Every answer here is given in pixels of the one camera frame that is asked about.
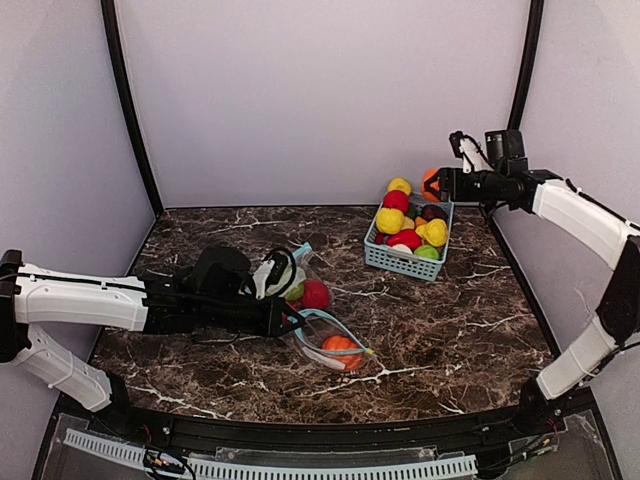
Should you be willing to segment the clear zip bag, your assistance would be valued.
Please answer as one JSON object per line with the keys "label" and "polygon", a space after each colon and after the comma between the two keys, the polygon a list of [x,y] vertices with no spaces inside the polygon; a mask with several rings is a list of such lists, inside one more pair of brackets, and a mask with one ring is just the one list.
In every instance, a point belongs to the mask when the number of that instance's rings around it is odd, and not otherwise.
{"label": "clear zip bag", "polygon": [[338,372],[359,369],[375,357],[341,321],[319,309],[303,309],[285,317],[290,342],[308,360]]}
{"label": "clear zip bag", "polygon": [[327,310],[333,294],[311,266],[313,253],[309,243],[295,251],[277,248],[269,252],[254,274],[258,293],[263,298],[282,298],[296,312]]}

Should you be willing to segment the red wrinkled fruit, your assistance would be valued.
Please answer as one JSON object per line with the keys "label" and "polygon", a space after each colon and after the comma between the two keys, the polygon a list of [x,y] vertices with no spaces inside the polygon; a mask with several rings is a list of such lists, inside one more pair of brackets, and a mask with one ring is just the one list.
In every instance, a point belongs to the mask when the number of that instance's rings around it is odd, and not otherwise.
{"label": "red wrinkled fruit", "polygon": [[331,301],[328,287],[319,280],[306,280],[301,304],[305,309],[326,309]]}

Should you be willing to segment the green pear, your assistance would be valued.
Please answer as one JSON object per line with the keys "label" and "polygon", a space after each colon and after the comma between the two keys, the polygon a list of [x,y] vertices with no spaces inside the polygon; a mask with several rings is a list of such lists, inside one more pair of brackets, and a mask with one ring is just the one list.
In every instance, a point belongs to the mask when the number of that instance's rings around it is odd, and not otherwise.
{"label": "green pear", "polygon": [[298,301],[304,295],[304,282],[306,281],[306,272],[298,268],[296,270],[296,275],[294,281],[290,288],[285,291],[283,294],[283,298],[288,302]]}

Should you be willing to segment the orange pumpkin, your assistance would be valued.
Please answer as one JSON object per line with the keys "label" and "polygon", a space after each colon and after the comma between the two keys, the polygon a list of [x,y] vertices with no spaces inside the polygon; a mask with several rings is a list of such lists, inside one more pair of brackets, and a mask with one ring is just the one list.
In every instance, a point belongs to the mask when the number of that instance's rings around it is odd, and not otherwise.
{"label": "orange pumpkin", "polygon": [[347,371],[353,371],[361,365],[363,350],[349,337],[330,336],[322,344],[322,349],[341,362]]}

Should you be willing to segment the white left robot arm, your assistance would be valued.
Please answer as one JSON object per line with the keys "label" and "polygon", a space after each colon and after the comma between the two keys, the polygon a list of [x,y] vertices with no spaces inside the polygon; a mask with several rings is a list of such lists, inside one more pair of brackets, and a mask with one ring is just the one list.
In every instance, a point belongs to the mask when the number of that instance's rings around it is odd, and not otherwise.
{"label": "white left robot arm", "polygon": [[286,301],[298,267],[285,248],[258,269],[228,246],[204,249],[194,266],[168,277],[90,277],[27,264],[19,250],[1,257],[1,360],[23,367],[89,412],[124,409],[124,382],[87,365],[47,334],[47,322],[113,327],[145,335],[214,327],[279,338],[304,317]]}

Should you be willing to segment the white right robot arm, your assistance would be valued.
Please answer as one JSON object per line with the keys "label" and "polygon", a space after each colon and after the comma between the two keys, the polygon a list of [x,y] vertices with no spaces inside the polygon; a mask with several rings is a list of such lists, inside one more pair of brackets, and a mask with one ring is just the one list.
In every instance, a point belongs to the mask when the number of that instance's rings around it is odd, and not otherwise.
{"label": "white right robot arm", "polygon": [[423,190],[442,202],[502,206],[521,210],[571,237],[577,253],[546,275],[549,287],[598,273],[603,294],[584,328],[562,353],[520,392],[513,426],[522,433],[542,431],[578,387],[598,376],[629,347],[639,331],[639,226],[585,193],[570,179],[548,169],[532,169],[518,130],[489,131],[479,143],[455,131],[449,136],[459,167],[427,174]]}

